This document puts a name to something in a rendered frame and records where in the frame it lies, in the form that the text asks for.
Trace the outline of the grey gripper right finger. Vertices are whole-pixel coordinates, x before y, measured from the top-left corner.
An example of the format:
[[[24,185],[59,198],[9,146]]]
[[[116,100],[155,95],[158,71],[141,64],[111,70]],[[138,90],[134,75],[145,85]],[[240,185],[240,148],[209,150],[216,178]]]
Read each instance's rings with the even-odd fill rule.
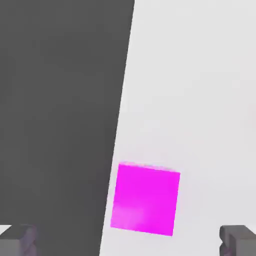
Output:
[[[245,225],[222,225],[219,256],[256,256],[256,234]]]

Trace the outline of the small magenta cube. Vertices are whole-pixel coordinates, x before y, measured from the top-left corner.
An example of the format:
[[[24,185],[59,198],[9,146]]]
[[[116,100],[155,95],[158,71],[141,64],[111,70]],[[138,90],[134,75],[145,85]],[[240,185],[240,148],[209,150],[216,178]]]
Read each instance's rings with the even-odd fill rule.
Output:
[[[176,171],[119,164],[110,227],[172,236],[179,181]]]

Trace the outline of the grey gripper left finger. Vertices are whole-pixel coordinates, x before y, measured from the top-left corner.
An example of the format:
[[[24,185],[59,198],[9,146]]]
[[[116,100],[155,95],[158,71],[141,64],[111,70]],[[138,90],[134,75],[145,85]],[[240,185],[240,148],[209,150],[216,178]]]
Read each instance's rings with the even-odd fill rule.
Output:
[[[37,256],[36,240],[35,226],[11,225],[0,234],[0,256]]]

